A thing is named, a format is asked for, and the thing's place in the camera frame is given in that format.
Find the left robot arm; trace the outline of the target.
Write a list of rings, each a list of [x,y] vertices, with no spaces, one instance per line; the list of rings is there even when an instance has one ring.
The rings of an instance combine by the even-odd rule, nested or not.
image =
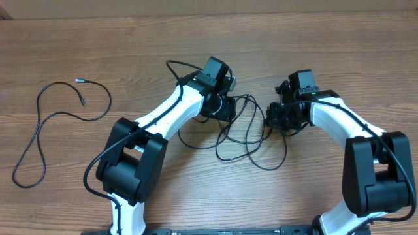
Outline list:
[[[204,68],[177,77],[172,94],[155,110],[134,121],[115,122],[95,173],[112,203],[107,234],[145,232],[144,203],[159,181],[170,138],[198,115],[230,122],[236,111],[228,92],[235,83],[229,66],[210,57]]]

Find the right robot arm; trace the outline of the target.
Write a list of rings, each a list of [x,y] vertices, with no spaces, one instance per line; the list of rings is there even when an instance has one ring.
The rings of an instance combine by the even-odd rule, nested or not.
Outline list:
[[[384,131],[350,110],[333,90],[320,90],[311,70],[290,74],[275,88],[266,124],[298,134],[306,126],[327,132],[343,149],[343,199],[310,225],[281,226],[281,234],[370,234],[376,221],[398,223],[417,209],[408,137]]]

